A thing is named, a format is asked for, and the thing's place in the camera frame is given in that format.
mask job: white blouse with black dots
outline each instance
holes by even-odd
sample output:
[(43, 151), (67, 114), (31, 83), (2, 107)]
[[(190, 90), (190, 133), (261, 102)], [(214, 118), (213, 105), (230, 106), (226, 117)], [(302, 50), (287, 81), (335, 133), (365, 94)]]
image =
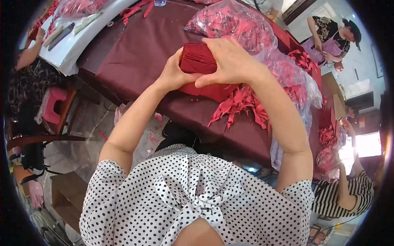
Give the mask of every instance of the white blouse with black dots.
[(305, 245), (311, 181), (282, 192), (231, 162), (175, 144), (128, 176), (102, 161), (90, 179), (80, 231), (86, 245), (168, 245), (201, 217), (224, 244)]

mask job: dark hair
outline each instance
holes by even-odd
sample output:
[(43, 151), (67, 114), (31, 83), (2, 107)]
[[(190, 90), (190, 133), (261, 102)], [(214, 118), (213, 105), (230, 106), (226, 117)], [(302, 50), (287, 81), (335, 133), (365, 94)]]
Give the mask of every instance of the dark hair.
[(360, 29), (357, 27), (357, 25), (351, 21), (351, 20), (346, 20), (345, 18), (342, 19), (342, 22), (345, 24), (345, 27), (349, 27), (351, 33), (353, 33), (354, 36), (354, 40), (356, 43), (357, 48), (359, 49), (359, 51), (361, 51), (360, 49), (360, 42), (361, 42), (361, 32)]

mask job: striped shirt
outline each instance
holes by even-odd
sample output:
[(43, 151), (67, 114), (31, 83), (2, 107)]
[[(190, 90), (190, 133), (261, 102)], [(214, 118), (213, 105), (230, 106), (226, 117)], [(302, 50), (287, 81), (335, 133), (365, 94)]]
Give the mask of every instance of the striped shirt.
[(362, 171), (357, 178), (348, 181), (349, 194), (357, 197), (356, 206), (351, 211), (338, 205), (338, 184), (339, 181), (334, 183), (328, 183), (324, 180), (319, 181), (313, 190), (315, 194), (315, 200), (312, 204), (313, 212), (339, 218), (357, 216), (369, 208), (374, 195), (372, 180), (366, 175), (365, 171)]

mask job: cardboard box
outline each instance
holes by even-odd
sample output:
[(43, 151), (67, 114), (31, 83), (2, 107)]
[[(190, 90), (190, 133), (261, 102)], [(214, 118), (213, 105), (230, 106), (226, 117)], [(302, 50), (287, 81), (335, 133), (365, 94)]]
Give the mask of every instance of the cardboard box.
[(25, 170), (22, 164), (18, 160), (13, 160), (13, 164), (14, 164), (13, 173), (18, 183), (19, 190), (25, 197), (29, 197), (30, 196), (29, 185), (27, 183), (20, 185), (20, 182), (22, 181), (22, 179), (26, 178), (27, 176), (30, 176), (31, 172), (29, 170)]
[(87, 183), (75, 172), (51, 176), (52, 207), (76, 232), (84, 204)]
[(322, 84), (324, 84), (329, 94), (333, 96), (335, 117), (337, 119), (346, 117), (345, 100), (332, 72), (322, 75)]

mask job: pink glove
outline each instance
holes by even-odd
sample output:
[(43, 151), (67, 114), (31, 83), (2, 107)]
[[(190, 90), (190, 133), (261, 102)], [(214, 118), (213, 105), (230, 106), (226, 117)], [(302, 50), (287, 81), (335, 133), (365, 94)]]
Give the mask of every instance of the pink glove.
[(27, 184), (29, 185), (30, 199), (32, 200), (33, 208), (42, 208), (44, 204), (44, 191), (40, 183), (30, 180)]

